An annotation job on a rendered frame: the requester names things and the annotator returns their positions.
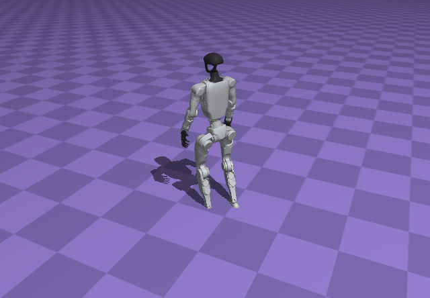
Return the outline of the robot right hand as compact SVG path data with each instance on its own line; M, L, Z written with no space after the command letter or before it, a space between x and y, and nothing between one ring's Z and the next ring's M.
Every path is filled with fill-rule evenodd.
M226 116L225 116L223 124L226 124L226 126L230 126L231 127L231 122L232 122L232 118L231 118L231 121L229 122L229 121L226 121Z

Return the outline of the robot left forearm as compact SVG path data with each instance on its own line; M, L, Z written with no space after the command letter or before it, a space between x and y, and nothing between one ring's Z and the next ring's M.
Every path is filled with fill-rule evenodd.
M182 125L182 128L181 128L181 132L182 132L182 130L185 130L186 134L188 133L188 131L190 129L190 126L191 126L191 123L194 120L193 117L188 117L188 115L189 115L189 108L186 111L184 122L183 122L183 125Z

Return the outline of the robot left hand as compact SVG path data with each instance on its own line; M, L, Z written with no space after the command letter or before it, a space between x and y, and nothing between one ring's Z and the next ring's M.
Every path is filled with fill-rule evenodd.
M188 140L186 140L186 136L189 136L188 134L186 134L186 131L185 130L182 130L182 132L181 132L181 143L182 143L182 146L184 147L184 148L187 148L188 147L188 143L187 142L189 142Z

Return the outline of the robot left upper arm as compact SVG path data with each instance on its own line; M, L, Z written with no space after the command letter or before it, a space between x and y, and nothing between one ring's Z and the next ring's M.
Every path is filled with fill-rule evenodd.
M206 85L204 83L194 84L191 88L191 99L189 102L189 115L188 117L197 117L198 115L198 104L200 97L205 92Z

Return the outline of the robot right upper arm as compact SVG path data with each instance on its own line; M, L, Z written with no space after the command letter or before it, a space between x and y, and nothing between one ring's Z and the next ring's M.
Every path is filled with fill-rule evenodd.
M233 78L229 77L229 76L226 76L226 78L229 81L228 106L232 107L237 102L236 91L235 91L236 81Z

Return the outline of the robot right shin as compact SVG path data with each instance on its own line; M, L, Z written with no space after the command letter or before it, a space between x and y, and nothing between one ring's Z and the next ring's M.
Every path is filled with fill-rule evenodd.
M230 160L231 166L232 166L232 170L230 172L224 172L224 178L226 181L226 185L228 187L229 193L230 193L230 198L231 198L231 203L237 202L237 197L236 197L236 192L235 192L235 185L236 185L236 179L235 179L235 173L234 173L234 166L232 161Z

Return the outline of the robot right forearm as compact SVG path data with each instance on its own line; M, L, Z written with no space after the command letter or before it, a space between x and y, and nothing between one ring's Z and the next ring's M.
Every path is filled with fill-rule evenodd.
M226 110L226 121L229 121L229 122L231 121L231 118L232 118L234 110L235 110L235 106L236 106L236 104L234 104L232 107L228 106L228 108Z

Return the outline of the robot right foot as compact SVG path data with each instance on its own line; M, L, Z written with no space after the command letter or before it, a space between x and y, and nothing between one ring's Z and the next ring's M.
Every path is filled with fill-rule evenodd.
M229 201L231 200L231 198L229 198ZM234 207L234 208L238 208L239 207L239 204L238 204L238 202L236 201L235 202L235 200L234 200L234 203L232 204L231 203L232 201L230 201L230 204Z

